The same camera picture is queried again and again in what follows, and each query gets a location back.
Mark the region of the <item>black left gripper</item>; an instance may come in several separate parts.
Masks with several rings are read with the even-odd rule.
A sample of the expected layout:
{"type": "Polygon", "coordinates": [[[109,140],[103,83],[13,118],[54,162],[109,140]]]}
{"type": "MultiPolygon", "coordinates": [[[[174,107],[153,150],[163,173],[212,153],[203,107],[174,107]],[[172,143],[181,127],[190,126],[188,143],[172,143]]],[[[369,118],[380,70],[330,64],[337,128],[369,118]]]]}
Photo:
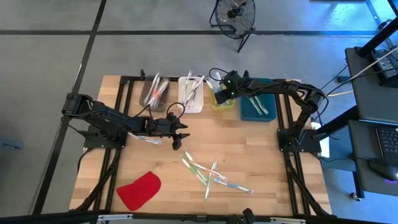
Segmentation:
{"type": "Polygon", "coordinates": [[[182,146],[181,140],[190,134],[177,133],[178,129],[188,128],[182,124],[173,112],[168,112],[165,118],[152,119],[147,123],[147,133],[151,137],[172,138],[172,147],[176,151],[182,146]]]}

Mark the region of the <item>orange white toothbrush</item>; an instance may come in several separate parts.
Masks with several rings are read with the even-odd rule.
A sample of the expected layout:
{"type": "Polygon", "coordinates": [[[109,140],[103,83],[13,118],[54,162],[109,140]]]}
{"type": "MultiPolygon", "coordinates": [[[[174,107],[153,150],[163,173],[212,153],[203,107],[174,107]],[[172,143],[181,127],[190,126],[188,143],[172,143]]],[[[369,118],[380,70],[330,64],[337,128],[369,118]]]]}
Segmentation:
{"type": "Polygon", "coordinates": [[[156,80],[156,82],[155,82],[154,90],[153,90],[153,94],[152,94],[152,99],[153,99],[153,100],[156,99],[156,98],[158,98],[159,95],[160,95],[160,86],[161,86],[161,83],[162,83],[162,77],[158,77],[157,80],[156,80]]]}
{"type": "Polygon", "coordinates": [[[160,98],[162,97],[163,92],[166,90],[168,85],[169,85],[168,83],[161,84],[161,86],[160,86],[160,95],[159,95],[158,98],[156,98],[154,100],[151,99],[151,101],[150,101],[150,106],[151,107],[156,107],[159,104],[160,98]]]}
{"type": "Polygon", "coordinates": [[[148,95],[147,95],[146,100],[145,100],[145,102],[146,102],[147,104],[150,104],[150,101],[151,101],[151,99],[152,99],[152,94],[153,94],[153,90],[154,90],[154,85],[155,85],[155,82],[156,82],[157,78],[158,78],[158,77],[155,77],[155,78],[154,78],[154,80],[153,80],[153,82],[152,82],[152,84],[151,84],[151,86],[150,86],[148,95]]]}
{"type": "Polygon", "coordinates": [[[194,162],[192,162],[192,161],[190,161],[189,163],[190,163],[191,165],[194,165],[196,168],[199,168],[199,169],[201,169],[201,170],[208,171],[209,173],[212,173],[212,174],[216,175],[217,177],[219,177],[219,178],[222,179],[222,180],[226,180],[226,179],[227,179],[225,176],[221,175],[220,173],[218,173],[218,172],[215,171],[215,170],[207,169],[206,167],[203,167],[203,166],[201,166],[201,165],[199,165],[199,164],[197,164],[197,163],[194,163],[194,162]]]}
{"type": "Polygon", "coordinates": [[[150,101],[150,99],[151,99],[152,92],[156,89],[156,86],[157,86],[157,83],[158,83],[158,80],[159,80],[159,75],[160,75],[160,72],[157,72],[156,76],[154,77],[154,79],[153,79],[153,81],[152,81],[152,84],[151,84],[151,86],[150,86],[150,88],[149,88],[148,94],[147,94],[147,96],[144,98],[144,103],[145,103],[145,104],[149,104],[149,101],[150,101]]]}
{"type": "Polygon", "coordinates": [[[169,85],[169,81],[164,79],[162,81],[162,83],[160,84],[159,87],[156,87],[151,99],[149,100],[148,104],[150,104],[151,107],[157,107],[159,102],[160,102],[160,98],[163,95],[163,92],[165,91],[165,89],[168,87],[169,85]]]}
{"type": "Polygon", "coordinates": [[[155,106],[156,101],[160,98],[161,94],[164,92],[164,90],[167,87],[167,80],[164,80],[158,87],[155,88],[152,98],[149,100],[148,104],[151,106],[155,106]]]}

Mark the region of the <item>yellow plastic bin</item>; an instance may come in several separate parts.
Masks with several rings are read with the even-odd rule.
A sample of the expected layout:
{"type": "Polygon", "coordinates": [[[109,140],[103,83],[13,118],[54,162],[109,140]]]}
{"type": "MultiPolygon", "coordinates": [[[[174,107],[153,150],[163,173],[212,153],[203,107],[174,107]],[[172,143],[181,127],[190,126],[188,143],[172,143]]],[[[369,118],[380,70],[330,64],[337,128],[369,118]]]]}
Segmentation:
{"type": "Polygon", "coordinates": [[[230,110],[231,108],[234,107],[234,105],[236,104],[236,101],[229,100],[229,102],[230,102],[230,105],[228,105],[228,106],[219,105],[216,101],[215,93],[213,93],[213,91],[210,89],[210,103],[211,103],[211,107],[214,110],[216,110],[216,111],[230,110]]]}

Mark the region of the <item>blue plastic bin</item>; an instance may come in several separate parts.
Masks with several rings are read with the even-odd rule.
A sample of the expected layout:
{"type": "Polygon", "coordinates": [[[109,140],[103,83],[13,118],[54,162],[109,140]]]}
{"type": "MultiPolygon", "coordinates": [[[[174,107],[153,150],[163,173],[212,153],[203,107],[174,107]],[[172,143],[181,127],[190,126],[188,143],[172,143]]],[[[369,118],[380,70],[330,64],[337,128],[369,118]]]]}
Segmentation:
{"type": "Polygon", "coordinates": [[[273,94],[263,94],[258,96],[262,104],[266,107],[268,115],[258,115],[257,111],[246,96],[240,98],[239,109],[240,118],[243,121],[270,122],[276,119],[275,96],[273,94]]]}

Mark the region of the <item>grey translucent plastic bin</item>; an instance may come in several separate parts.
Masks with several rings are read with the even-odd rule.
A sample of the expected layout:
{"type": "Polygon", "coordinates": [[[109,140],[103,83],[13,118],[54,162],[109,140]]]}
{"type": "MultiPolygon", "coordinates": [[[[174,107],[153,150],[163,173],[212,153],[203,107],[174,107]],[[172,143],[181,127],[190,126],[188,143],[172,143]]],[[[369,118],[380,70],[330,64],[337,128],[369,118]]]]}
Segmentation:
{"type": "Polygon", "coordinates": [[[147,96],[149,88],[152,84],[152,81],[155,77],[155,75],[151,75],[145,78],[144,80],[144,86],[142,88],[142,92],[141,92],[141,96],[139,99],[139,104],[144,108],[145,106],[149,105],[150,106],[150,110],[151,111],[155,111],[155,112],[164,112],[166,110],[166,106],[167,106],[167,102],[168,102],[168,98],[169,98],[169,92],[170,92],[170,83],[171,81],[169,80],[169,78],[167,77],[163,77],[161,74],[159,75],[160,77],[162,77],[162,81],[164,79],[169,81],[169,85],[166,88],[166,90],[163,92],[162,97],[160,98],[160,102],[158,104],[157,107],[151,107],[150,104],[145,104],[144,103],[144,98],[147,96]]]}

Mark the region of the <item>black floor fan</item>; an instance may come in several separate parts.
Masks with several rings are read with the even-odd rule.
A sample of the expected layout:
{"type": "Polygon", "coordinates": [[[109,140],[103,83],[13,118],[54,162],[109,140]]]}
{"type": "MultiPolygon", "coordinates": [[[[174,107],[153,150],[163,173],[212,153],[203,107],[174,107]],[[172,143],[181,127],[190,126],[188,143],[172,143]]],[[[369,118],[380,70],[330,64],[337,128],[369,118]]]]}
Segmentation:
{"type": "Polygon", "coordinates": [[[256,3],[254,0],[216,0],[209,18],[211,27],[217,27],[230,39],[240,40],[240,53],[248,38],[254,33],[256,3]]]}

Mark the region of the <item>red cloth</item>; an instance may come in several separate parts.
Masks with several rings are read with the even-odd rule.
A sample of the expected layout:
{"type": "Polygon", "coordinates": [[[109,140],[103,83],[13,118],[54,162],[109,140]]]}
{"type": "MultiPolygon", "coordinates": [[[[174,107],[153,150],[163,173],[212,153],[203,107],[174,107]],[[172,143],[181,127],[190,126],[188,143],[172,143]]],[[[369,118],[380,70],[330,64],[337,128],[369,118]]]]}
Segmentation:
{"type": "Polygon", "coordinates": [[[158,193],[161,184],[157,175],[147,172],[133,183],[118,187],[116,192],[128,210],[135,211],[158,193]]]}

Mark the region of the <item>small white box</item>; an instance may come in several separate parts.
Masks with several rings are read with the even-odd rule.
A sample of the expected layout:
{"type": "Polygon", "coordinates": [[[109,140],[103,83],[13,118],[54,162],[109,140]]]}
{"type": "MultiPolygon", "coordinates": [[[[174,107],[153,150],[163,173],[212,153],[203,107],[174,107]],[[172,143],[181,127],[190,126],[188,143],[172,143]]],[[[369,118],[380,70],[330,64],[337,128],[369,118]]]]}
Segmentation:
{"type": "MultiPolygon", "coordinates": [[[[311,122],[311,127],[312,129],[316,130],[321,127],[320,123],[317,122],[311,122]]],[[[319,153],[320,156],[329,158],[330,157],[330,138],[326,137],[325,139],[320,140],[320,146],[321,146],[321,153],[319,153]]]]}

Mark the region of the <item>grey side desk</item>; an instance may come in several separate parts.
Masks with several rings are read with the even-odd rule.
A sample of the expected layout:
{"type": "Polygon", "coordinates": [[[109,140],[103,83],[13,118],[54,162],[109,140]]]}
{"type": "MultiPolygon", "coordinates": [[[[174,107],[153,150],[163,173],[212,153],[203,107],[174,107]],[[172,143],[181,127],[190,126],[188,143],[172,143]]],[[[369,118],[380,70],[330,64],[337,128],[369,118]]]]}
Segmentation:
{"type": "Polygon", "coordinates": [[[398,124],[398,88],[380,86],[368,59],[360,57],[356,49],[345,49],[349,75],[360,76],[351,81],[359,118],[398,124]]]}
{"type": "Polygon", "coordinates": [[[382,159],[376,126],[398,126],[366,121],[349,121],[349,135],[353,148],[353,159],[358,173],[359,185],[367,192],[398,197],[398,180],[390,181],[370,169],[368,160],[382,159]]]}

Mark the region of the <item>black rig crossbar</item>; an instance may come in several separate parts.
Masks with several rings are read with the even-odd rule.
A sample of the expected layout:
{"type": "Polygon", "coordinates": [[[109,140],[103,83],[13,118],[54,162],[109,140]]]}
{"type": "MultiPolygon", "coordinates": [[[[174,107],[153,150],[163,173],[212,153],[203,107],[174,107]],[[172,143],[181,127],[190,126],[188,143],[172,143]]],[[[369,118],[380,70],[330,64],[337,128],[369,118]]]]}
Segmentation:
{"type": "MultiPolygon", "coordinates": [[[[97,222],[99,215],[107,214],[133,214],[129,220],[178,220],[196,223],[226,222],[231,215],[182,215],[182,214],[155,214],[155,213],[107,213],[104,210],[83,212],[46,213],[39,215],[23,215],[14,217],[0,217],[0,224],[82,224],[97,222]]],[[[383,222],[369,222],[338,218],[333,215],[294,215],[294,216],[262,216],[254,215],[255,222],[270,222],[270,217],[285,217],[306,220],[306,224],[388,224],[383,222]]]]}

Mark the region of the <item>black metal pole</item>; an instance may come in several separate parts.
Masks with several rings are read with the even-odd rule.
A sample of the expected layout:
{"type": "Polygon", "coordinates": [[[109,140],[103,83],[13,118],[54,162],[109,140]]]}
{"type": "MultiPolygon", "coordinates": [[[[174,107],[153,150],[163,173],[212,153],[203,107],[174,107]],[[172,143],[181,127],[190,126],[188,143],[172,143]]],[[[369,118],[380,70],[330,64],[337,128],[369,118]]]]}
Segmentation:
{"type": "Polygon", "coordinates": [[[359,48],[356,53],[360,57],[368,56],[376,47],[381,45],[398,29],[398,17],[393,19],[388,25],[380,30],[368,43],[359,48]]]}

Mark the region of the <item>black power adapter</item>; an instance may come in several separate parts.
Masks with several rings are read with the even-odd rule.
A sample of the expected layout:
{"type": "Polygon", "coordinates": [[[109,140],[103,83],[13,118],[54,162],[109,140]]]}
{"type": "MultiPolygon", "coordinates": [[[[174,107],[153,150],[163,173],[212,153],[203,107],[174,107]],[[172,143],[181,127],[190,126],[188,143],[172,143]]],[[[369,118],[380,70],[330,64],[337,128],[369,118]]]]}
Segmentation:
{"type": "Polygon", "coordinates": [[[381,59],[381,57],[388,53],[389,51],[385,49],[373,50],[371,52],[371,59],[378,61],[378,63],[374,64],[374,69],[379,78],[379,85],[398,88],[398,56],[394,52],[381,59]]]}

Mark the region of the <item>black computer mouse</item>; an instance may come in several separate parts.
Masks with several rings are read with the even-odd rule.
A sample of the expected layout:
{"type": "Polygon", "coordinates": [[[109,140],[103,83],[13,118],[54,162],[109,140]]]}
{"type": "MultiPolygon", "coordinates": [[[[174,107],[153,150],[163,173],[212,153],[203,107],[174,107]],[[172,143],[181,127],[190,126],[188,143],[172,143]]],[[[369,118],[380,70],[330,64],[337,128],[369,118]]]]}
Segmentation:
{"type": "Polygon", "coordinates": [[[368,164],[371,170],[379,174],[381,177],[390,180],[398,180],[398,167],[388,164],[382,159],[372,158],[368,160],[368,164]]]}

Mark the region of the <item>silver metal bracket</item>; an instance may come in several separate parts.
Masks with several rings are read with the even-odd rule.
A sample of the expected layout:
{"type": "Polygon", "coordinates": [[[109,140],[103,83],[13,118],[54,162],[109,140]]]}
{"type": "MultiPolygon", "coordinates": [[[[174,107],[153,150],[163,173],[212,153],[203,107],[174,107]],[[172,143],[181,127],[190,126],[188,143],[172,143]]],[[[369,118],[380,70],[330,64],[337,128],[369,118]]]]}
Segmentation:
{"type": "Polygon", "coordinates": [[[306,220],[285,217],[270,217],[270,222],[279,224],[306,224],[306,220]]]}
{"type": "Polygon", "coordinates": [[[113,220],[128,220],[132,218],[133,214],[107,214],[107,215],[99,215],[97,221],[107,222],[113,220]]]}

